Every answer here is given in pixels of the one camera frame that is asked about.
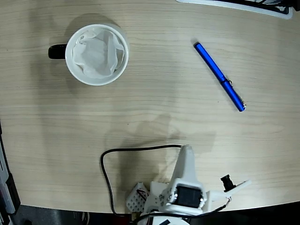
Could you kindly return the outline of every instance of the blue pen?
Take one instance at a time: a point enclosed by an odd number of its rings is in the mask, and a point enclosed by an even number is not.
[[[197,52],[202,56],[204,61],[207,63],[207,65],[210,67],[214,75],[219,80],[222,87],[225,89],[235,106],[238,108],[240,112],[245,110],[246,104],[243,102],[243,100],[239,97],[239,95],[234,91],[231,81],[227,80],[222,71],[219,69],[219,67],[216,65],[214,60],[208,55],[207,51],[203,48],[203,46],[197,42],[194,44],[194,48],[197,50]]]

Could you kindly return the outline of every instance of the dark floor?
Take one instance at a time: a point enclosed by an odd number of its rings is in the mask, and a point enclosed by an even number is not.
[[[219,212],[212,216],[194,219],[190,221],[191,225],[266,225],[286,223],[294,221],[293,224],[299,224],[298,209],[300,202],[294,202],[284,205],[271,206],[250,210],[237,210]],[[114,217],[113,214],[90,213],[89,225],[127,225],[129,215],[125,218]],[[87,214],[85,214],[84,223],[82,222],[82,213],[51,210],[30,206],[20,206],[17,214],[13,216],[15,225],[24,225],[26,220],[32,221],[32,225],[86,225]]]

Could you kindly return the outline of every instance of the pen clip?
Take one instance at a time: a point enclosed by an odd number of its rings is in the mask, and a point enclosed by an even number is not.
[[[230,83],[230,85],[232,86],[232,88],[233,88],[233,83],[232,83],[232,81],[231,80],[228,80],[229,81],[229,83]],[[243,101],[243,99],[240,97],[240,95],[238,94],[238,93],[236,93],[237,94],[237,96],[239,96],[239,99],[241,100],[241,102],[243,103],[243,106],[244,106],[244,108],[246,108],[246,103]]]

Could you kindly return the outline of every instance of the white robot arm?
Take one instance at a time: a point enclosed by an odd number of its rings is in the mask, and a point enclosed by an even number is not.
[[[190,145],[181,147],[178,160],[169,184],[152,181],[150,194],[146,199],[144,213],[170,213],[180,215],[197,216],[213,211],[212,202],[221,198],[231,200],[231,196],[242,188],[251,184],[247,180],[237,186],[230,181],[229,175],[221,179],[225,191],[206,192],[203,184],[197,180],[195,173],[195,157]],[[164,224],[169,221],[171,224],[188,224],[177,217],[152,217],[153,225]],[[138,225],[149,224],[147,219],[141,220]]]

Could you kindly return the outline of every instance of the black cable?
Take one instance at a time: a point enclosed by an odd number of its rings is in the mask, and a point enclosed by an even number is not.
[[[110,204],[111,204],[111,209],[112,209],[112,213],[115,216],[118,217],[122,217],[122,214],[116,213],[116,211],[114,210],[114,205],[113,205],[113,191],[112,191],[112,187],[111,184],[109,182],[107,173],[105,171],[105,167],[104,167],[104,156],[108,153],[111,152],[117,152],[117,151],[146,151],[146,150],[154,150],[154,149],[165,149],[165,148],[181,148],[181,145],[178,144],[169,144],[169,145],[161,145],[161,146],[155,146],[155,147],[146,147],[146,148],[125,148],[125,149],[111,149],[111,150],[107,150],[105,152],[102,153],[101,157],[100,157],[100,164],[101,164],[101,168],[103,171],[103,175],[105,177],[106,180],[106,184],[107,184],[107,188],[108,188],[108,193],[109,193],[109,200],[110,200]]]

